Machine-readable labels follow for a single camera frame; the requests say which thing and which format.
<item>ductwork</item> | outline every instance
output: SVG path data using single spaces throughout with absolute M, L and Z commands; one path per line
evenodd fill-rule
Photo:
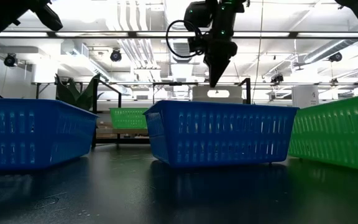
M 87 50 L 86 46 L 84 44 L 81 44 L 81 46 L 75 46 L 74 41 L 72 40 L 65 40 L 62 43 L 62 49 L 67 49 L 68 46 L 72 47 L 72 50 L 67 50 L 67 52 L 62 52 L 64 54 L 68 54 L 71 55 L 72 57 L 76 56 L 76 57 L 82 57 L 86 60 L 82 60 L 82 62 L 87 62 L 84 64 L 84 66 L 90 70 L 93 75 L 97 75 L 97 74 L 101 74 L 101 80 L 105 81 L 105 82 L 118 82 L 118 80 L 115 80 L 107 71 L 105 71 L 105 69 L 99 65 L 98 62 L 95 62 L 92 58 L 89 58 L 89 55 L 85 53 L 85 50 Z M 114 85 L 114 88 L 118 91 L 120 91 L 120 93 L 122 93 L 123 95 L 132 95 L 132 90 L 130 88 L 126 88 L 122 85 Z
M 167 1 L 167 0 L 164 1 L 164 8 L 165 8 L 164 16 L 167 26 L 171 22 L 173 22 L 173 20 L 179 19 L 177 18 L 178 15 L 177 12 L 178 11 L 184 12 L 189 2 L 190 1 L 180 1 L 180 3 L 178 3 L 177 1 Z M 186 27 L 181 23 L 177 23 L 172 26 L 171 30 L 186 30 Z M 187 41 L 183 41 L 183 39 L 173 39 L 172 41 L 170 41 L 170 43 L 167 44 L 171 44 L 173 50 L 180 55 L 190 54 L 189 45 Z M 171 62 L 176 62 L 171 64 L 170 66 L 170 70 L 174 78 L 174 81 L 177 80 L 192 81 L 192 80 L 187 80 L 188 78 L 191 78 L 191 73 L 193 71 L 193 65 L 188 64 L 189 62 L 191 62 L 192 58 L 180 58 L 173 55 L 172 53 L 170 58 L 171 58 Z M 175 86 L 173 89 L 174 91 L 181 91 L 181 92 L 188 91 L 187 86 Z M 175 95 L 184 96 L 183 93 L 176 93 Z
M 147 31 L 147 30 L 149 30 L 149 28 L 147 27 L 147 24 L 146 24 L 146 4 L 145 4 L 145 0 L 139 0 L 137 2 L 139 4 L 139 24 L 140 24 L 140 28 L 142 29 L 142 31 Z M 142 47 L 142 50 L 144 51 L 144 54 L 146 55 L 148 60 L 150 60 L 151 66 L 153 68 L 157 68 L 157 62 L 154 59 L 154 53 L 153 53 L 151 40 L 150 39 L 142 39 L 142 40 L 139 40 L 139 42 L 143 43 L 143 44 L 140 44 L 140 46 Z
M 136 16 L 136 14 L 137 14 L 136 13 L 136 9 L 137 9 L 136 2 L 135 1 L 130 1 L 129 5 L 130 5 L 129 23 L 130 23 L 130 25 L 132 27 L 132 30 L 138 31 L 139 27 L 137 26 L 137 19 L 136 19 L 136 17 L 137 17 Z M 149 53 L 147 52 L 146 43 L 141 39 L 137 39 L 136 42 L 138 42 L 140 47 L 142 48 L 144 57 L 145 57 L 145 59 L 147 61 L 147 66 L 152 67 L 152 62 L 150 60 Z
M 109 14 L 110 17 L 106 18 L 106 26 L 109 30 L 117 30 L 120 31 L 121 26 L 119 24 L 119 19 L 118 19 L 118 4 L 116 0 L 110 1 L 110 5 L 111 7 L 111 13 Z M 135 53 L 130 45 L 130 43 L 128 42 L 127 39 L 118 39 L 118 44 L 121 46 L 121 48 L 125 51 L 125 54 L 129 57 L 129 60 L 131 60 L 132 63 L 135 64 L 136 67 L 141 67 L 142 64 L 140 62 L 140 60 L 137 59 L 137 57 L 135 56 Z
M 358 26 L 350 30 L 351 32 L 358 32 Z M 358 43 L 358 39 L 352 39 L 352 40 L 332 40 L 328 42 L 327 44 L 324 44 L 322 47 L 318 48 L 317 50 L 305 55 L 298 57 L 299 62 L 289 62 L 284 61 L 280 64 L 278 64 L 276 67 L 273 67 L 270 69 L 269 72 L 267 72 L 266 75 L 271 75 L 274 73 L 291 73 L 291 63 L 293 63 L 294 66 L 302 66 L 307 65 L 311 63 L 319 62 L 320 60 L 326 59 L 329 56 L 334 55 L 335 53 L 352 46 L 354 44 Z
M 126 2 L 126 0 L 121 0 L 120 1 L 119 23 L 120 23 L 120 25 L 121 25 L 123 30 L 129 30 L 128 23 L 127 23 L 127 2 Z M 130 48 L 130 50 L 132 51 L 132 53 L 133 53 L 134 57 L 136 58 L 136 60 L 138 62 L 140 62 L 142 67 L 145 68 L 146 64 L 145 64 L 145 62 L 144 62 L 144 60 L 142 58 L 142 54 L 140 53 L 139 49 L 136 46 L 135 40 L 134 39 L 129 39 L 128 43 L 129 43 L 129 45 L 127 47 Z
M 109 73 L 107 71 L 105 71 L 105 69 L 102 66 L 100 66 L 97 62 L 95 62 L 92 59 L 89 59 L 89 61 L 94 65 L 93 73 L 95 75 L 101 74 L 102 77 L 108 77 L 109 76 Z M 108 79 L 106 81 L 107 82 L 117 82 L 117 80 L 112 80 L 112 79 Z M 132 89 L 130 89 L 128 87 L 124 87 L 122 85 L 111 85 L 111 86 L 113 88 L 115 88 L 116 90 L 118 90 L 124 96 L 132 96 Z
M 358 32 L 358 26 L 350 30 L 351 32 Z M 327 44 L 323 45 L 319 49 L 306 55 L 303 59 L 305 64 L 315 63 L 322 59 L 328 58 L 329 56 L 349 47 L 358 40 L 332 40 Z

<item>light fixture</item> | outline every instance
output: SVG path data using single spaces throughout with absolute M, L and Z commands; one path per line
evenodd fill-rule
M 165 37 L 166 32 L 137 32 L 138 37 Z M 188 31 L 170 31 L 168 37 L 194 37 L 194 32 Z
M 288 37 L 289 32 L 234 32 L 233 37 Z
M 128 37 L 127 32 L 56 32 L 57 37 Z
M 1 32 L 0 37 L 48 37 L 46 32 Z
M 358 32 L 300 32 L 297 37 L 316 37 L 316 38 L 358 38 Z

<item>plant leaf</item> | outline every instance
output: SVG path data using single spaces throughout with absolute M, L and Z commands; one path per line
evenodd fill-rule
M 101 95 L 103 95 L 103 93 L 100 93 L 100 94 L 96 97 L 96 99 L 98 100 Z
M 77 90 L 77 88 L 75 87 L 75 82 L 74 79 L 69 79 L 68 80 L 69 86 L 68 89 L 71 91 L 71 93 L 74 96 L 74 99 L 77 100 L 78 97 L 80 97 L 80 92 Z
M 100 79 L 100 74 L 95 75 L 95 76 L 91 79 L 91 81 L 90 81 L 89 85 L 86 87 L 86 89 L 81 93 L 81 96 L 86 95 L 85 98 L 88 98 L 88 97 L 92 96 L 92 95 L 93 95 L 93 84 L 94 84 L 95 82 L 98 82 L 98 83 L 99 83 L 99 79 Z
M 60 77 L 57 74 L 56 74 L 56 79 L 57 79 L 57 92 L 58 92 L 59 99 L 65 103 L 75 106 L 76 103 L 75 98 L 71 93 L 71 91 L 61 83 Z
M 91 109 L 92 105 L 93 105 L 93 97 L 92 96 L 88 97 L 88 98 L 79 97 L 77 104 L 76 104 L 77 107 L 84 109 L 86 111 L 89 111 Z

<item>ceiling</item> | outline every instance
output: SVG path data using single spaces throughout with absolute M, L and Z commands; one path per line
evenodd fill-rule
M 90 31 L 90 30 L 111 30 L 106 21 L 118 22 L 123 30 L 140 29 L 140 4 L 145 4 L 146 15 L 144 22 L 147 30 L 165 31 L 167 22 L 175 19 L 183 19 L 184 11 L 189 0 L 58 0 L 52 1 L 52 9 L 60 16 L 64 28 L 62 31 Z M 119 7 L 114 13 L 111 4 Z M 137 8 L 135 24 L 131 23 L 132 4 Z M 126 18 L 118 21 L 123 13 L 121 6 L 126 6 Z M 47 31 L 48 29 L 32 13 L 24 14 L 19 21 L 19 26 L 12 25 L 10 31 Z M 327 32 L 349 32 L 354 31 L 358 26 L 358 20 L 348 8 L 338 9 L 334 0 L 251 0 L 250 8 L 246 12 L 238 14 L 234 26 L 235 31 L 327 31 Z M 107 71 L 112 80 L 125 82 L 142 81 L 136 75 L 134 62 L 132 62 L 124 50 L 121 50 L 122 60 L 112 62 L 109 58 L 114 48 L 122 48 L 122 42 L 117 39 L 0 39 L 1 47 L 8 46 L 34 46 L 48 54 L 49 58 L 61 64 L 59 74 L 74 78 L 90 78 L 93 74 L 83 63 L 76 63 L 62 52 L 62 42 L 71 41 L 74 45 L 84 44 L 89 48 L 89 58 L 94 60 L 100 67 Z M 358 42 L 343 50 L 343 60 L 340 62 L 329 62 L 320 60 L 311 65 L 302 66 L 303 70 L 296 70 L 294 62 L 300 57 L 314 52 L 324 44 L 332 40 L 321 39 L 235 39 L 238 45 L 238 52 L 232 58 L 224 75 L 219 82 L 234 83 L 251 77 L 252 82 L 270 82 L 270 77 L 276 73 L 274 68 L 284 65 L 278 73 L 283 73 L 284 82 L 329 82 L 332 77 L 339 77 L 340 82 L 358 82 L 358 74 L 340 79 L 346 74 L 358 69 Z M 139 42 L 135 40 L 136 47 L 140 49 Z M 150 40 L 158 78 L 163 81 L 185 78 L 188 82 L 200 81 L 208 77 L 208 68 L 203 63 L 203 57 L 194 57 L 189 65 L 172 65 L 176 63 L 167 48 L 165 39 Z M 336 91 L 344 93 L 357 86 L 347 86 L 343 90 Z M 267 90 L 256 90 L 258 98 L 265 98 Z

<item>ceiling light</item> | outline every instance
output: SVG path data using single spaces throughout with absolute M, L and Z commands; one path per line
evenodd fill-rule
M 48 37 L 46 32 L 2 32 L 0 37 Z
M 233 37 L 288 37 L 289 32 L 235 32 Z
M 153 85 L 152 82 L 116 82 L 118 85 Z
M 343 39 L 357 38 L 358 32 L 300 32 L 297 37 L 319 37 L 330 38 L 339 37 Z
M 128 37 L 127 32 L 56 32 L 57 37 Z
M 138 37 L 165 37 L 166 32 L 137 32 Z M 170 31 L 168 33 L 169 37 L 194 37 L 194 32 L 175 32 Z

